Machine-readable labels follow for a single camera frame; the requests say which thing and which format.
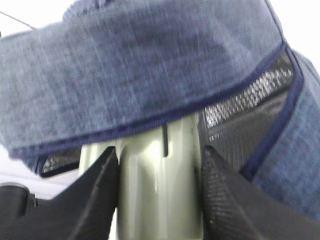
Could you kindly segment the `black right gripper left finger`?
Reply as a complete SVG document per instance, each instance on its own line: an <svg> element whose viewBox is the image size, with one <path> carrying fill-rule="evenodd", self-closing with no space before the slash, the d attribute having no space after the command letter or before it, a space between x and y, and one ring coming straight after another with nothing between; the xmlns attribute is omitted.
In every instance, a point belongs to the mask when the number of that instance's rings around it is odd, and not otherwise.
<svg viewBox="0 0 320 240"><path fill-rule="evenodd" d="M108 147L73 184L51 200L24 185L0 186L2 240L107 240L118 198L118 159Z"/></svg>

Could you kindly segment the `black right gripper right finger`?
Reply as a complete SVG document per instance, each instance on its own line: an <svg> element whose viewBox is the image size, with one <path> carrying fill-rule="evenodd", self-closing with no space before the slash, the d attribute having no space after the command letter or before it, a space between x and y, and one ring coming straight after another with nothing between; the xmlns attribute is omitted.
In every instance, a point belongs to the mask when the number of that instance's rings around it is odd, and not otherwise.
<svg viewBox="0 0 320 240"><path fill-rule="evenodd" d="M201 200L211 240L318 240L319 223L269 197L230 168L209 145L202 149Z"/></svg>

